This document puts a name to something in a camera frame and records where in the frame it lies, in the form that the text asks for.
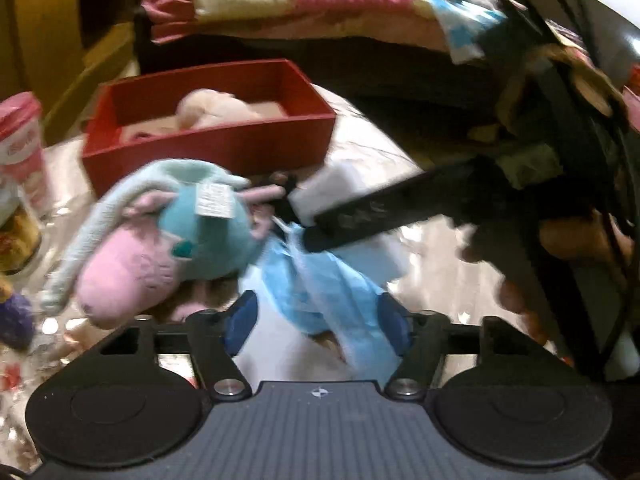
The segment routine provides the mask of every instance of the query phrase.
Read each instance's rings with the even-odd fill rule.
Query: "wooden cabinet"
[[[47,144],[62,140],[96,87],[132,59],[140,0],[0,0],[0,100],[31,90]]]

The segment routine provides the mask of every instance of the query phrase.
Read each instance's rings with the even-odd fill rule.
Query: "gray ribbed panel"
[[[322,386],[328,394],[317,398]],[[589,466],[521,474],[475,462],[442,438],[415,404],[370,383],[265,383],[245,402],[222,404],[173,454],[114,472],[57,464],[34,480],[602,480]]]

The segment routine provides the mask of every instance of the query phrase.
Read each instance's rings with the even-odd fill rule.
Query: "bedding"
[[[500,18],[495,0],[450,1],[145,0],[142,5],[157,43],[203,33],[272,40],[360,36],[450,52],[454,62],[481,57],[469,45],[484,27],[478,16],[490,16],[490,22]]]

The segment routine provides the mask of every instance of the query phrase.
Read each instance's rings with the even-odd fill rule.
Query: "beige plush toy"
[[[183,97],[175,116],[181,130],[209,128],[217,124],[252,121],[262,117],[233,95],[207,88],[194,90]]]

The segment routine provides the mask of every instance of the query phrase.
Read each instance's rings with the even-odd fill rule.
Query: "round black disc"
[[[160,373],[156,384],[56,387],[30,399],[28,427],[38,450],[91,468],[124,467],[166,453],[193,432],[202,400],[182,377]]]
[[[447,383],[438,393],[436,418],[462,449],[493,463],[523,468],[571,464],[598,449],[611,423],[606,397],[588,384],[463,382]]]

